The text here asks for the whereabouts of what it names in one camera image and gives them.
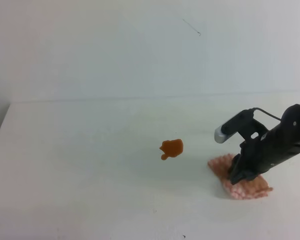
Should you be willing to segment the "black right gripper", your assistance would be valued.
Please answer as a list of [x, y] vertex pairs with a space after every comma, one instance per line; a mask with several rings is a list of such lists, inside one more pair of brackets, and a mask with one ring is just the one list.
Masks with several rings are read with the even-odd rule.
[[300, 104], [288, 107], [280, 123], [247, 143], [228, 170], [232, 185], [252, 181], [260, 174], [300, 154]]

